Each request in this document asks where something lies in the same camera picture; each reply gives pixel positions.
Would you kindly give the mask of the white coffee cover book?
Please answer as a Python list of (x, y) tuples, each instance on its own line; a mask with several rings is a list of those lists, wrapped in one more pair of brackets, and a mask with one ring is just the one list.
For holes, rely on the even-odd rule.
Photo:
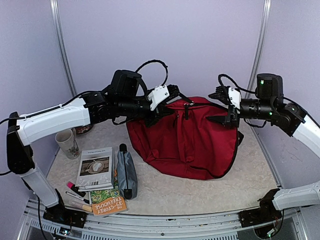
[(75, 186), (80, 192), (114, 188), (114, 151), (112, 147), (82, 151)]

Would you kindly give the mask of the red student backpack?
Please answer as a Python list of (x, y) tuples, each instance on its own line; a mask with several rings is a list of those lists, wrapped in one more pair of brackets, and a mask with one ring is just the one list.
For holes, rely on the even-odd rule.
[(146, 127), (143, 120), (126, 124), (133, 149), (163, 174), (195, 180), (224, 177), (232, 168), (244, 135), (208, 117), (226, 116), (225, 107), (204, 97), (183, 99), (168, 107), (173, 114)]

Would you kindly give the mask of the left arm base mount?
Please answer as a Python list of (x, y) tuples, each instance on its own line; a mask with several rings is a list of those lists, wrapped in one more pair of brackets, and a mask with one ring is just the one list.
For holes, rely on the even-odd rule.
[(64, 203), (59, 201), (57, 205), (45, 209), (43, 218), (54, 223), (83, 228), (87, 219), (87, 213), (66, 208)]

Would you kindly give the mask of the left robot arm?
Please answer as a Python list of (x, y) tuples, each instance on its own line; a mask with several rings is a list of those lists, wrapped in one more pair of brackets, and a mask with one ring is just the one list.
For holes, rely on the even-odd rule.
[(143, 119), (156, 124), (173, 113), (166, 104), (180, 94), (176, 85), (162, 84), (148, 90), (136, 71), (117, 70), (111, 83), (100, 91), (85, 91), (66, 103), (35, 113), (10, 114), (6, 134), (8, 169), (19, 175), (57, 221), (70, 218), (60, 193), (54, 189), (33, 160), (31, 144), (49, 135), (76, 127), (95, 125), (118, 117)]

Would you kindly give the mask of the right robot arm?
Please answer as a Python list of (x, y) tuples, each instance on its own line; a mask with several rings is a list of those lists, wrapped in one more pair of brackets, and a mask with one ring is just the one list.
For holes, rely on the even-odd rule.
[[(256, 76), (255, 90), (248, 90), (235, 84), (223, 84), (222, 79), (234, 80), (227, 74), (219, 74), (219, 86), (210, 94), (211, 99), (219, 100), (227, 106), (226, 115), (209, 116), (211, 122), (220, 123), (228, 128), (237, 128), (240, 120), (262, 120), (278, 130), (272, 134), (288, 136), (298, 142), (302, 151), (310, 151), (308, 156), (320, 156), (320, 125), (298, 103), (284, 96), (283, 78), (273, 73), (259, 73)], [(270, 190), (260, 200), (256, 218), (266, 222), (276, 211), (284, 209), (319, 205), (320, 182), (316, 181), (288, 189)]]

